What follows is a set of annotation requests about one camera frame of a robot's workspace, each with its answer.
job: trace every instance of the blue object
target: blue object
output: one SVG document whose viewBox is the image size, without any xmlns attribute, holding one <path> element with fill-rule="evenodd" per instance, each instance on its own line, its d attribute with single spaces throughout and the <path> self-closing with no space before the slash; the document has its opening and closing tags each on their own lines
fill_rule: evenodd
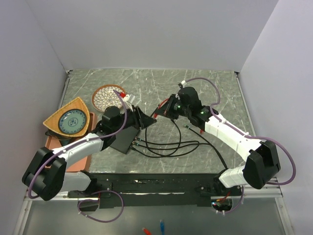
<svg viewBox="0 0 313 235">
<path fill-rule="evenodd" d="M 160 220 L 160 227 L 161 227 L 161 233 L 162 233 L 162 235 L 165 235 L 165 233 L 164 233 L 164 222 L 163 222 L 163 220 Z"/>
<path fill-rule="evenodd" d="M 59 129 L 64 134 L 76 134 L 86 125 L 87 116 L 80 109 L 71 109 L 65 112 L 59 119 Z"/>
</svg>

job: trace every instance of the table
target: table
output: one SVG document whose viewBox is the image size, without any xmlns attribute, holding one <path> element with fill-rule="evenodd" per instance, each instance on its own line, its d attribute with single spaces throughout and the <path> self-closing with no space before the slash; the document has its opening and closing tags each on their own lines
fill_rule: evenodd
<svg viewBox="0 0 313 235">
<path fill-rule="evenodd" d="M 142 111 L 151 114 L 158 104 L 168 98 L 170 94 L 179 90 L 178 83 L 184 79 L 193 77 L 207 77 L 219 88 L 221 103 L 215 108 L 231 123 L 252 133 L 248 113 L 243 101 L 243 96 L 238 84 L 236 73 L 233 71 L 209 71 L 209 70 L 124 70 L 124 69 L 99 69 L 99 70 L 73 70 L 70 72 L 70 80 L 65 92 L 62 105 L 69 103 L 79 96 L 86 103 L 89 111 L 95 112 L 100 120 L 102 113 L 97 111 L 91 101 L 93 92 L 106 84 L 117 84 L 123 87 L 127 93 L 136 96 L 133 104 L 138 105 Z M 213 87 L 206 81 L 192 81 L 188 83 L 199 94 L 203 105 L 210 105 L 217 100 Z M 177 125 L 181 129 L 182 141 L 199 140 L 197 135 L 184 128 L 189 124 L 188 119 L 180 117 Z M 204 133 L 208 139 L 220 151 L 229 168 L 243 165 L 242 158 L 230 147 L 219 139 Z M 144 131 L 139 137 L 144 139 Z M 179 134 L 173 123 L 165 118 L 158 117 L 157 123 L 148 129 L 148 140 L 151 142 L 178 142 Z M 136 147 L 148 155 L 146 149 Z M 177 151 L 177 154 L 186 152 L 193 147 Z M 115 173 L 219 173 L 224 169 L 220 159 L 214 150 L 206 145 L 201 145 L 193 153 L 177 158 L 151 159 L 130 150 L 124 155 L 112 148 L 93 154 L 89 171 L 115 172 Z"/>
</svg>

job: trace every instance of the orange plastic tray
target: orange plastic tray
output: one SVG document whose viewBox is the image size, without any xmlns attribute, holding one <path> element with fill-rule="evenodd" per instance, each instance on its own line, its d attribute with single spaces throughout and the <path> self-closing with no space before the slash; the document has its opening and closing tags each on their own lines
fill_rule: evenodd
<svg viewBox="0 0 313 235">
<path fill-rule="evenodd" d="M 90 122 L 89 122 L 89 126 L 88 126 L 88 133 L 93 130 L 96 127 L 97 124 L 97 116 L 95 115 L 95 113 L 89 113 L 90 114 Z M 73 138 L 72 142 L 79 140 L 82 137 L 78 137 L 78 138 Z M 52 136 L 49 136 L 45 146 L 48 149 L 53 149 L 53 148 L 59 148 L 62 147 L 60 144 L 60 141 Z M 86 157 L 84 157 L 82 160 L 76 162 L 75 164 L 71 165 L 68 169 L 67 172 L 78 172 L 81 170 L 85 170 L 88 171 L 89 170 L 89 166 L 90 166 L 90 161 L 91 161 L 91 155 L 88 155 Z"/>
</svg>

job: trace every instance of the plate rim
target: plate rim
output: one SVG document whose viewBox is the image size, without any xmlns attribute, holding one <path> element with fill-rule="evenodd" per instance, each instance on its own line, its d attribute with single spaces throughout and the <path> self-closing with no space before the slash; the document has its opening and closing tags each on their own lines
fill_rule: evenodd
<svg viewBox="0 0 313 235">
<path fill-rule="evenodd" d="M 85 114 L 85 112 L 83 111 L 83 110 L 81 110 L 81 109 L 70 109 L 70 110 L 67 110 L 66 112 L 64 112 L 61 116 L 60 116 L 60 118 L 59 118 L 59 120 L 58 120 L 58 128 L 59 128 L 59 130 L 63 133 L 63 134 L 67 134 L 67 135 L 75 135 L 75 134 L 77 134 L 77 133 L 79 133 L 80 131 L 78 131 L 78 132 L 76 132 L 76 133 L 71 133 L 71 134 L 69 134 L 69 133 L 65 133 L 64 131 L 62 131 L 61 129 L 60 129 L 60 121 L 61 121 L 61 118 L 64 116 L 64 114 L 66 114 L 66 113 L 68 113 L 68 112 L 70 112 L 70 111 L 73 111 L 73 110 L 79 110 L 79 111 L 81 111 L 83 114 L 84 114 L 84 116 L 85 116 L 85 125 L 83 126 L 83 128 L 81 129 L 81 130 L 83 130 L 84 129 L 84 127 L 86 126 L 86 123 L 87 123 L 87 115 Z"/>
<path fill-rule="evenodd" d="M 101 87 L 98 87 L 98 88 L 94 91 L 94 93 L 92 94 L 91 103 L 92 103 L 92 105 L 94 106 L 94 108 L 95 108 L 96 110 L 98 110 L 98 111 L 100 111 L 100 112 L 102 112 L 102 113 L 103 113 L 104 111 L 98 109 L 98 108 L 95 106 L 93 100 L 94 100 L 94 96 L 97 94 L 97 92 L 98 92 L 99 90 L 101 90 L 102 88 L 104 88 L 104 87 L 118 87 L 119 89 L 121 89 L 121 90 L 123 91 L 123 93 L 126 94 L 126 91 L 125 91 L 121 86 L 116 85 L 116 84 L 107 84 L 107 85 L 103 85 L 103 86 L 101 86 Z"/>
</svg>

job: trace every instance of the metal frame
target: metal frame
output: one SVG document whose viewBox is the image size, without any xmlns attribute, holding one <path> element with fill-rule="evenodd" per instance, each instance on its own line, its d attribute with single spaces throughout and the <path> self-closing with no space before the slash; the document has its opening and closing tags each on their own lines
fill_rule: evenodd
<svg viewBox="0 0 313 235">
<path fill-rule="evenodd" d="M 60 103 L 58 106 L 58 109 L 61 108 L 63 100 L 64 100 L 64 96 L 70 81 L 70 73 L 72 72 L 72 70 L 67 71 L 67 78 L 65 81 L 65 85 L 64 85 L 64 89 L 63 89 L 63 93 L 60 99 Z M 242 95 L 242 99 L 247 111 L 247 115 L 248 115 L 248 119 L 249 119 L 249 123 L 251 125 L 252 128 L 252 132 L 255 135 L 255 131 L 254 131 L 254 127 L 252 124 L 252 120 L 246 105 L 246 101 L 240 86 L 240 82 L 238 79 L 238 74 L 236 73 L 236 80 L 238 83 L 238 87 L 240 90 L 240 93 Z M 281 189 L 279 186 L 273 186 L 273 185 L 265 185 L 262 189 L 254 189 L 250 186 L 245 186 L 245 198 L 275 198 L 276 204 L 277 204 L 277 208 L 279 211 L 279 215 L 281 217 L 282 220 L 282 224 L 285 230 L 286 235 L 294 235 L 294 231 L 293 231 L 293 227 L 291 225 L 291 221 L 289 218 L 289 214 L 287 212 L 287 208 L 285 206 L 284 200 L 282 199 L 283 195 L 281 192 Z M 230 196 L 229 198 L 239 198 L 239 196 Z M 52 200 L 53 201 L 79 201 L 81 198 L 68 198 L 67 197 L 67 192 L 62 192 L 62 193 L 58 193 L 57 196 L 55 196 Z M 20 216 L 18 218 L 15 230 L 13 232 L 13 235 L 23 235 L 24 229 L 25 229 L 25 225 L 28 219 L 28 215 L 29 215 L 29 211 L 32 205 L 32 201 L 42 201 L 41 198 L 37 198 L 37 199 L 30 199 L 27 196 L 27 193 L 24 197 L 24 202 L 22 205 L 22 209 L 20 212 Z"/>
</svg>

